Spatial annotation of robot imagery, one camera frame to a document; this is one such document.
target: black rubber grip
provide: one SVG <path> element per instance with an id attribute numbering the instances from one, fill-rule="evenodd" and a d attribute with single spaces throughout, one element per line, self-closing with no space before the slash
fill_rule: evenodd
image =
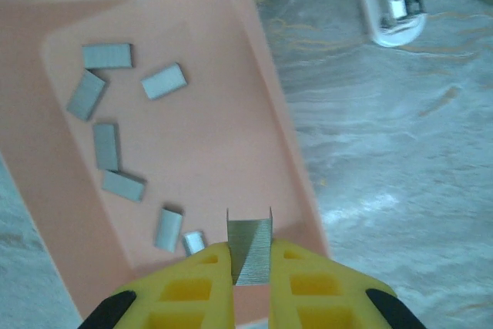
<path id="1" fill-rule="evenodd" d="M 366 292 L 392 329 L 426 329 L 398 298 L 378 289 L 368 289 Z"/>
<path id="2" fill-rule="evenodd" d="M 113 329 L 136 297 L 136 292 L 126 290 L 106 298 L 84 320 L 79 329 Z"/>

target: marble surface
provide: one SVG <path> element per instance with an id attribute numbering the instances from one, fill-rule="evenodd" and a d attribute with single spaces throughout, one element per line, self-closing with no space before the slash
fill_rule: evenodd
<path id="1" fill-rule="evenodd" d="M 493 8 L 425 0 L 421 37 L 383 49 L 359 0 L 256 1 L 334 259 L 429 328 L 490 327 Z M 79 323 L 4 166 L 0 275 L 2 327 Z"/>

